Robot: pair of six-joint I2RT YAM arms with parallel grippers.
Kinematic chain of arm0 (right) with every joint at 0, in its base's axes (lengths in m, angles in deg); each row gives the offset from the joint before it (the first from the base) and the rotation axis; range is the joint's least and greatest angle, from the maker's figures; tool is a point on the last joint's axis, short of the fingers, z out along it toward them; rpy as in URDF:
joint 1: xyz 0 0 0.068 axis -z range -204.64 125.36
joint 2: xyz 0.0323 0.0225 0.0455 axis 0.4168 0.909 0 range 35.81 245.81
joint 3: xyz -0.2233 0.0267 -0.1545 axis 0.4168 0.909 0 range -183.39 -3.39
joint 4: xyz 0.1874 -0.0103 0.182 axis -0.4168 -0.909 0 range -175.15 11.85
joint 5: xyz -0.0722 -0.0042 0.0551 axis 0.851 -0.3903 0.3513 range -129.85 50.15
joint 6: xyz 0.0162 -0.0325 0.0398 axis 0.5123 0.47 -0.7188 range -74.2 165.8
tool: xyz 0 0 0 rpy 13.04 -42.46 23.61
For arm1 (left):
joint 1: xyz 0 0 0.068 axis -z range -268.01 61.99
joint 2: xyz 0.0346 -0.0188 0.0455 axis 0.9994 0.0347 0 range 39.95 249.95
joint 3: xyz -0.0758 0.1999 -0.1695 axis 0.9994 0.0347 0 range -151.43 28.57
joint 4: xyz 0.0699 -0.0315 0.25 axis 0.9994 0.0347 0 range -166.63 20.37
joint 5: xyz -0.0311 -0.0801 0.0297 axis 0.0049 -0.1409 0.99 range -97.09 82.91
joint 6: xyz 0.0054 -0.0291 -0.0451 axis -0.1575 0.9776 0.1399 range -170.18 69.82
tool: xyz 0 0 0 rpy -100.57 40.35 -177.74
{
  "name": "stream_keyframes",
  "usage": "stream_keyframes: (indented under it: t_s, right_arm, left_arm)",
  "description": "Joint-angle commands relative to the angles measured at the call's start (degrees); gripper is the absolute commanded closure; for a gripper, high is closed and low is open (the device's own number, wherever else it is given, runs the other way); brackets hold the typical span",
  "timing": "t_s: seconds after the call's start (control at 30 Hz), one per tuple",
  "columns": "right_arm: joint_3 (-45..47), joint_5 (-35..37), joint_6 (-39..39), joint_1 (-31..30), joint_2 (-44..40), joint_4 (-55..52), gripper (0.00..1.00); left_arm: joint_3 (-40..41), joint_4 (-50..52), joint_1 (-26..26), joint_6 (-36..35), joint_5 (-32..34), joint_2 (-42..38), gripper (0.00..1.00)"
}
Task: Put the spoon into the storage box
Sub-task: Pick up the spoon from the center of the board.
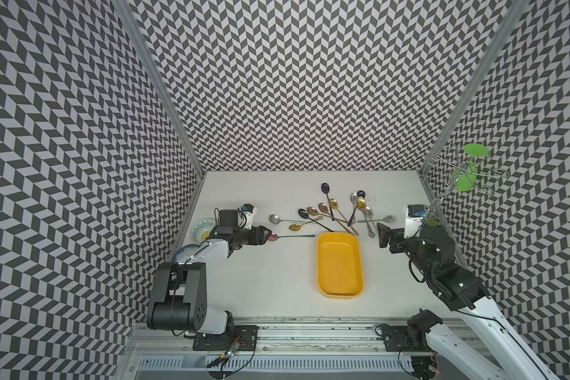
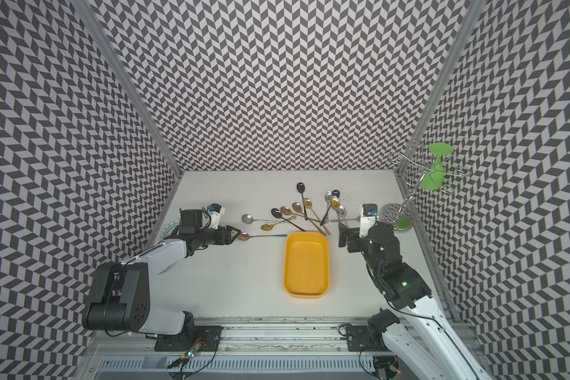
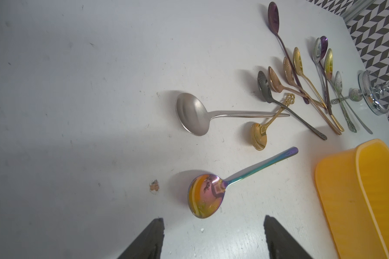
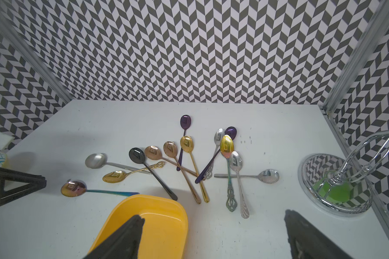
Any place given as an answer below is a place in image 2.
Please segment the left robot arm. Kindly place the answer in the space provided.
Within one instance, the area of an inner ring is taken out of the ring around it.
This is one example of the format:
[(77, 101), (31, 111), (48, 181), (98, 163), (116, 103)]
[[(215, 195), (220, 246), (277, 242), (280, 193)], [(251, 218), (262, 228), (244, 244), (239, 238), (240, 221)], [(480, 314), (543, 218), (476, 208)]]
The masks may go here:
[(151, 304), (151, 291), (160, 275), (175, 264), (210, 245), (230, 245), (242, 231), (222, 226), (225, 208), (211, 204), (206, 208), (180, 211), (172, 232), (145, 252), (122, 262), (101, 264), (92, 276), (85, 298), (82, 325), (102, 330), (111, 337), (123, 333), (159, 336), (190, 335), (193, 316)]

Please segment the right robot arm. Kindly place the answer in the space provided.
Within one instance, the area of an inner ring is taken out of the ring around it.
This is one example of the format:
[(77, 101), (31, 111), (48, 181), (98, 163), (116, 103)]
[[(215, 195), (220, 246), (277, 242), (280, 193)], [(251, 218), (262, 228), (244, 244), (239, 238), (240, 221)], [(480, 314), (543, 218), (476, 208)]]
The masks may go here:
[(389, 307), (367, 321), (376, 348), (392, 351), (419, 379), (492, 378), (454, 331), (432, 289), (403, 261), (392, 226), (338, 227), (339, 247), (362, 254)]

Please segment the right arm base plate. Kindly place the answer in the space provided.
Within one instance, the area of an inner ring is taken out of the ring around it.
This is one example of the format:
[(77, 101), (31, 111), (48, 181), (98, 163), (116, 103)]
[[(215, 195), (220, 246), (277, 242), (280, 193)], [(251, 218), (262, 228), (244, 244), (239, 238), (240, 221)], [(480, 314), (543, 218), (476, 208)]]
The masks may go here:
[(367, 326), (345, 326), (345, 340), (348, 351), (386, 351), (382, 337), (375, 331), (369, 331)]

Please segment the gold bowl ornate spoon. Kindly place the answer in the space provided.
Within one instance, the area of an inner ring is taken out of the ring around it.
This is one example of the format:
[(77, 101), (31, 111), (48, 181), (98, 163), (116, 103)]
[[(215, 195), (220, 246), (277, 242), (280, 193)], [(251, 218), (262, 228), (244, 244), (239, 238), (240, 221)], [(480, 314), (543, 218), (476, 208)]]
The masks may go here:
[(340, 219), (340, 200), (337, 196), (332, 196), (331, 207), (336, 212), (337, 218)]

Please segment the yellow storage box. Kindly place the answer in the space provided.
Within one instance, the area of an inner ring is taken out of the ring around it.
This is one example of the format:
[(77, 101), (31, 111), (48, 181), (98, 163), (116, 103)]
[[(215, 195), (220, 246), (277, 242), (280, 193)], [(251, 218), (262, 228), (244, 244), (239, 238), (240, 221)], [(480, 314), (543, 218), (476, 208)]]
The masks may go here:
[(315, 232), (296, 232), (286, 243), (283, 288), (301, 299), (323, 297), (330, 287), (329, 243)]

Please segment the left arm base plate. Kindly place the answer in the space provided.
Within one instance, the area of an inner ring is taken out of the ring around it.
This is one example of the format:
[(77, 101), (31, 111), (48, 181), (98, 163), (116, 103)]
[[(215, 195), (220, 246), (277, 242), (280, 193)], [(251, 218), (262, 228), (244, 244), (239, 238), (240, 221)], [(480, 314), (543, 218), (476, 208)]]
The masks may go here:
[(198, 340), (202, 343), (201, 351), (215, 352), (221, 341), (223, 326), (200, 326), (194, 332), (182, 332), (177, 335), (159, 335), (155, 342), (156, 352), (188, 352)]

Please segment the silver spoon ornate handle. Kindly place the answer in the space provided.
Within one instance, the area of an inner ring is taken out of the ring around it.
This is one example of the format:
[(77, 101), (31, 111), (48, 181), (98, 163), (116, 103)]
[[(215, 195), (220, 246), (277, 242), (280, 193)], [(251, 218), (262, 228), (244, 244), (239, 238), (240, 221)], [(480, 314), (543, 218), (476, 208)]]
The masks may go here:
[(348, 226), (348, 223), (346, 221), (347, 212), (343, 205), (340, 205), (338, 207), (337, 214), (338, 214), (339, 223), (343, 224), (344, 226)]

